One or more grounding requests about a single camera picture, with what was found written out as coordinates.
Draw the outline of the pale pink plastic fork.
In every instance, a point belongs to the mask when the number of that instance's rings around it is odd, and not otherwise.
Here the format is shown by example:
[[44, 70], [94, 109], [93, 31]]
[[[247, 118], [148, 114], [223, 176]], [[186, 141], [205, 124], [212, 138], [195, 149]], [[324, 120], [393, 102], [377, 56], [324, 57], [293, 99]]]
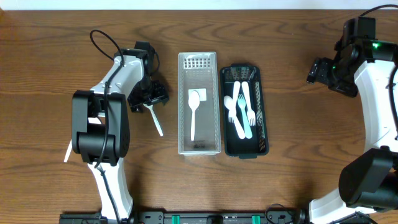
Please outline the pale pink plastic fork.
[[233, 122], [234, 117], [236, 116], [236, 103], [239, 95], [241, 83], [239, 81], [235, 81], [233, 85], [233, 97], [232, 102], [229, 104], [230, 109], [228, 113], [229, 122]]

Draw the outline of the white plastic fork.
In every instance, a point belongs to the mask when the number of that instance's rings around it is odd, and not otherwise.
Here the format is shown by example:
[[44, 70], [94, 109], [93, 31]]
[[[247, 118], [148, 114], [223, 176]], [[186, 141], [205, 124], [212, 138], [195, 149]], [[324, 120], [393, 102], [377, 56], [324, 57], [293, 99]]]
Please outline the white plastic fork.
[[256, 114], [254, 110], [252, 109], [251, 106], [251, 97], [250, 97], [250, 92], [249, 92], [249, 84], [248, 82], [242, 82], [241, 84], [242, 89], [243, 89], [243, 94], [246, 100], [246, 106], [247, 106], [247, 116], [249, 120], [249, 124], [251, 126], [254, 126], [256, 124]]

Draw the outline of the pale green plastic fork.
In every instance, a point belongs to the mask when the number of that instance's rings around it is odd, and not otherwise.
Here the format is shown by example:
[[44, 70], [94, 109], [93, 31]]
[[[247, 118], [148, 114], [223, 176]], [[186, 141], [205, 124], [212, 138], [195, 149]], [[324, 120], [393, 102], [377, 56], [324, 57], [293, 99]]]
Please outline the pale green plastic fork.
[[244, 133], [247, 139], [251, 139], [252, 138], [252, 131], [251, 131], [251, 127], [249, 124], [249, 120], [248, 120], [248, 116], [246, 114], [246, 101], [244, 99], [244, 96], [242, 94], [238, 95], [238, 106], [241, 110], [241, 114], [242, 114], [242, 119], [243, 119], [243, 128], [244, 128]]

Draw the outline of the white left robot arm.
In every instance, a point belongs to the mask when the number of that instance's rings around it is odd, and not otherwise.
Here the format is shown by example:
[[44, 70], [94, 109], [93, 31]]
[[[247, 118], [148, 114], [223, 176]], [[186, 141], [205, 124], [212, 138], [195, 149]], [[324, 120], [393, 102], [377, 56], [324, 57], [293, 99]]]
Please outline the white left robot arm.
[[88, 164], [102, 209], [98, 213], [61, 214], [60, 223], [134, 223], [134, 201], [124, 170], [130, 143], [127, 112], [168, 101], [165, 86], [151, 78], [158, 58], [149, 44], [121, 49], [100, 83], [73, 94], [72, 139], [67, 152], [79, 154]]

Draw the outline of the white plastic spoon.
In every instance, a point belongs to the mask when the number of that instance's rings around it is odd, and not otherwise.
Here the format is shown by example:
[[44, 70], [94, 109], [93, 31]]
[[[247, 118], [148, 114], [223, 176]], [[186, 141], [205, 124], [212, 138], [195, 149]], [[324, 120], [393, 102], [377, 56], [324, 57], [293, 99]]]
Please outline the white plastic spoon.
[[158, 131], [159, 135], [163, 136], [164, 133], [162, 131], [162, 128], [161, 128], [160, 123], [159, 123], [159, 120], [157, 119], [157, 116], [156, 116], [155, 111], [153, 109], [153, 105], [144, 104], [144, 106], [150, 111], [150, 113], [152, 115], [152, 119], [154, 121], [154, 124], [155, 124], [155, 126], [157, 128], [157, 131]]
[[65, 153], [65, 157], [64, 157], [64, 160], [63, 160], [64, 163], [68, 162], [68, 159], [70, 157], [71, 152], [72, 152], [72, 141], [70, 141], [69, 144], [68, 144], [67, 151]]
[[195, 139], [195, 112], [200, 105], [200, 100], [197, 92], [193, 92], [193, 95], [190, 99], [188, 99], [188, 105], [192, 111], [192, 120], [191, 120], [191, 130], [190, 130], [190, 139], [194, 141]]

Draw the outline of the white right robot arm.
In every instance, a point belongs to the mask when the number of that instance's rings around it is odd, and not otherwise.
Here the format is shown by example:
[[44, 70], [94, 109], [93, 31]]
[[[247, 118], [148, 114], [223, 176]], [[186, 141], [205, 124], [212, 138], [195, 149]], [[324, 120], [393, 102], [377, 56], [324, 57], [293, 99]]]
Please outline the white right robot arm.
[[361, 99], [365, 147], [342, 171], [338, 187], [308, 208], [310, 223], [343, 223], [397, 209], [397, 44], [354, 38], [335, 44], [334, 59], [318, 58], [309, 83]]

